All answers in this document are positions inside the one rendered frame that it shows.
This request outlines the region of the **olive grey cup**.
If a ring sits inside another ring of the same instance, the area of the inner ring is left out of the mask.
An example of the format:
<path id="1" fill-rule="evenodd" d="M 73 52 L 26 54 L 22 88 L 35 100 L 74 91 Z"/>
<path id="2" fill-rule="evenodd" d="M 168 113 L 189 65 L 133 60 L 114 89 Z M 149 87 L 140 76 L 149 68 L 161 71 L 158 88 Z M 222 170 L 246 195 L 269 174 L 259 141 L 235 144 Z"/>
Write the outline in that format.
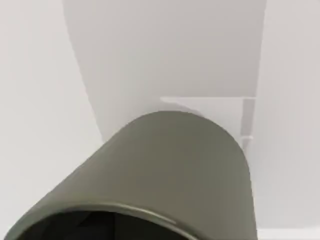
<path id="1" fill-rule="evenodd" d="M 209 119 L 145 114 L 31 207 L 4 240 L 258 240 L 248 161 Z"/>

